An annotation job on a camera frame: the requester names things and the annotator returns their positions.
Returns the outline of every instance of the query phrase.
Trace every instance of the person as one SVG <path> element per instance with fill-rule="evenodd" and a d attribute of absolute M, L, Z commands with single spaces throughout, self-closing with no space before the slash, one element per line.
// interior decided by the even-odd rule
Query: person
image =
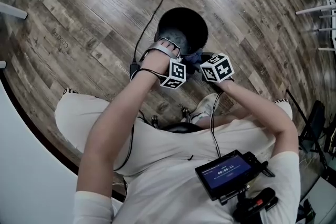
<path fill-rule="evenodd" d="M 168 42 L 160 44 L 177 55 Z M 142 68 L 164 73 L 170 58 L 153 50 Z M 201 101 L 192 122 L 203 128 L 177 134 L 153 128 L 137 118 L 141 104 L 157 77 L 140 71 L 111 103 L 66 90 L 57 105 L 56 123 L 64 137 L 83 152 L 75 194 L 75 224 L 105 223 L 235 223 L 237 198 L 221 206 L 211 201 L 195 168 L 217 159 L 209 130 L 217 95 Z M 218 86 L 241 108 L 214 118 L 214 134 L 222 155 L 233 150 L 256 156 L 274 144 L 268 168 L 276 175 L 260 174 L 248 196 L 266 187 L 275 190 L 278 203 L 260 212 L 263 223 L 295 223 L 300 199 L 298 133 L 286 99 L 275 104 L 225 80 Z M 130 145 L 130 133 L 134 136 Z M 111 193 L 114 169 L 128 183 L 127 197 L 115 215 Z"/>

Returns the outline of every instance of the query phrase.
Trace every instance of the hand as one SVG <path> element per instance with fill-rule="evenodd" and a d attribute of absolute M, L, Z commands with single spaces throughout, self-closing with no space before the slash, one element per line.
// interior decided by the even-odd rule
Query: hand
<path fill-rule="evenodd" d="M 229 87 L 234 85 L 234 84 L 235 83 L 231 79 L 226 79 L 226 80 L 222 81 L 221 83 L 216 83 L 216 85 L 218 87 L 220 87 L 221 90 L 224 91 L 224 92 L 228 92 Z"/>
<path fill-rule="evenodd" d="M 174 49 L 174 45 L 170 42 L 160 40 L 157 43 L 172 51 L 174 55 L 177 56 L 177 54 L 179 54 L 178 49 Z M 147 68 L 160 74 L 164 74 L 167 71 L 169 62 L 170 57 L 167 54 L 159 50 L 151 50 L 143 60 L 141 68 Z"/>

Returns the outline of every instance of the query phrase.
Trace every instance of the strap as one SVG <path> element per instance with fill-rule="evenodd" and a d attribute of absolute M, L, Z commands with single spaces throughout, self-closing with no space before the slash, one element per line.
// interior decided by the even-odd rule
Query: strap
<path fill-rule="evenodd" d="M 150 50 L 159 50 L 161 52 L 163 52 L 164 54 L 167 54 L 170 58 L 173 59 L 177 59 L 180 55 L 180 52 L 178 53 L 178 55 L 176 56 L 172 51 L 168 50 L 166 47 L 163 47 L 162 45 L 158 44 L 157 42 L 153 43 L 145 52 L 144 54 L 141 56 L 140 62 L 143 61 L 143 59 L 146 57 L 147 53 Z"/>

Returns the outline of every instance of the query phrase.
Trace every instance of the chair leg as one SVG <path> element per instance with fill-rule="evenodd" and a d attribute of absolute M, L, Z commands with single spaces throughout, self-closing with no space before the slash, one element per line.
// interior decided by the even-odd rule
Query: chair leg
<path fill-rule="evenodd" d="M 333 30 L 336 30 L 336 28 L 320 28 L 319 32 L 322 32 L 322 31 L 333 31 Z"/>
<path fill-rule="evenodd" d="M 331 18 L 331 17 L 336 17 L 336 14 L 319 16 L 319 18 Z"/>
<path fill-rule="evenodd" d="M 326 5 L 326 6 L 319 6 L 319 7 L 315 7 L 315 8 L 303 9 L 303 10 L 300 10 L 298 12 L 295 12 L 295 14 L 299 15 L 299 14 L 308 13 L 308 12 L 316 12 L 316 11 L 319 11 L 321 9 L 328 10 L 328 9 L 334 9 L 334 8 L 336 8 L 336 4 Z"/>
<path fill-rule="evenodd" d="M 21 19 L 25 19 L 27 18 L 28 13 L 26 13 L 25 11 L 9 6 L 7 4 L 1 3 L 0 2 L 0 12 L 2 13 L 6 13 Z"/>
<path fill-rule="evenodd" d="M 0 61 L 0 69 L 5 68 L 7 65 L 6 61 Z"/>
<path fill-rule="evenodd" d="M 318 48 L 317 50 L 336 51 L 336 48 Z"/>

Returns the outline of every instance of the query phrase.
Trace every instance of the black trash can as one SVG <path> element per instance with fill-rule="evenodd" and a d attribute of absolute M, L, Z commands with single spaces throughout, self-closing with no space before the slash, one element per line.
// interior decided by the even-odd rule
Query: black trash can
<path fill-rule="evenodd" d="M 173 8 L 160 19 L 155 41 L 166 38 L 181 49 L 181 56 L 192 55 L 208 40 L 208 27 L 200 14 L 189 8 Z"/>

